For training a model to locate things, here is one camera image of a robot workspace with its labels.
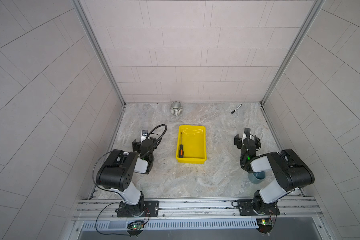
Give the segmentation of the orange black screwdriver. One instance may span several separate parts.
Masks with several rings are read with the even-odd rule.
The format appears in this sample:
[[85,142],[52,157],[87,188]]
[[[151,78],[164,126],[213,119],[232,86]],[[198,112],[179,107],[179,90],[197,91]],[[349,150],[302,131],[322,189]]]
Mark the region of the orange black screwdriver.
[[182,136],[183,136],[183,132],[181,132],[181,134],[180,134],[179,158],[183,158],[183,157],[184,157],[184,150],[183,150],[183,144],[182,144]]

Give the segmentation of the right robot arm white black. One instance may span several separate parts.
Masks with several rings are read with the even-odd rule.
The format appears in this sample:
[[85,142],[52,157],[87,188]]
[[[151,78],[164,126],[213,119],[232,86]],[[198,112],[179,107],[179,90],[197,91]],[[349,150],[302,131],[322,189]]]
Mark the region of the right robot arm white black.
[[277,202],[289,193],[311,185],[315,177],[311,169],[292,149],[257,155],[261,149],[260,139],[244,129],[243,137],[236,135],[234,145],[240,149],[240,167],[248,174],[271,170],[275,179],[254,193],[253,200],[237,200],[232,204],[241,216],[280,214]]

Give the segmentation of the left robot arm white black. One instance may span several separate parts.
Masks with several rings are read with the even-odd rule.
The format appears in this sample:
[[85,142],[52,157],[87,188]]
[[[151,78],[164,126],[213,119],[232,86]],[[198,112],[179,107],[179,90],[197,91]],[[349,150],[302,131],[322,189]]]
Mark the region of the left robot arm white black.
[[152,134],[142,131],[141,140],[133,141],[131,152],[112,150],[96,175],[96,185],[122,198],[116,209],[118,218],[158,216],[159,201],[146,201],[144,193],[132,182],[134,173],[147,175],[153,167],[153,152],[164,134],[157,139],[151,137]]

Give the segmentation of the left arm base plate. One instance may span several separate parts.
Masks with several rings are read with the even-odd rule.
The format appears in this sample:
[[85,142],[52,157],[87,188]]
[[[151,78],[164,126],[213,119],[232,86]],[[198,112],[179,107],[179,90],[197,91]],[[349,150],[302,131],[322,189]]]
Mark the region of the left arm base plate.
[[159,201],[140,201],[137,205],[128,205],[120,203],[119,208],[115,210],[118,218],[139,218],[150,215],[157,217],[159,210]]

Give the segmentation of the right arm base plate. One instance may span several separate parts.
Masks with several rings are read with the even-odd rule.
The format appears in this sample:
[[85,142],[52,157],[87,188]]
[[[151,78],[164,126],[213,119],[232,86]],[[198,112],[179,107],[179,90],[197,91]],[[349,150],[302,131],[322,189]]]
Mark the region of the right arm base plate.
[[277,203],[266,204],[259,200],[237,200],[234,207],[238,208],[241,216],[270,216],[280,215]]

